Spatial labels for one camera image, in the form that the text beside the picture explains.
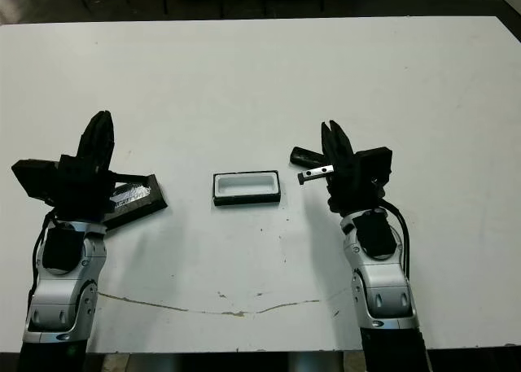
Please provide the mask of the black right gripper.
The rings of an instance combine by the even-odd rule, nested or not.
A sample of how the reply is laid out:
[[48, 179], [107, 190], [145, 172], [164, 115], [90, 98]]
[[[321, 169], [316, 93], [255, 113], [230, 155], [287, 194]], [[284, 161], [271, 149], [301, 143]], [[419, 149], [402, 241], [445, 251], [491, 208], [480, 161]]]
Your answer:
[[356, 155], [352, 160], [354, 153], [350, 140], [334, 120], [322, 122], [321, 138], [322, 153], [328, 164], [298, 173], [299, 184], [325, 178], [329, 194], [327, 204], [331, 212], [340, 216], [377, 208], [392, 172], [392, 158], [389, 155]]

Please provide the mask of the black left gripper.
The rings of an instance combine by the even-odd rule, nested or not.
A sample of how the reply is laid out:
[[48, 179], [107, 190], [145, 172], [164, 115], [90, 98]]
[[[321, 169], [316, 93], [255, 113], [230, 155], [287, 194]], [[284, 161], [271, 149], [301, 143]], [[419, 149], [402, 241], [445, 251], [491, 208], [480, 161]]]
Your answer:
[[115, 209], [115, 178], [109, 171], [115, 145], [112, 115], [96, 113], [85, 128], [77, 156], [61, 155], [54, 192], [60, 220], [103, 222]]

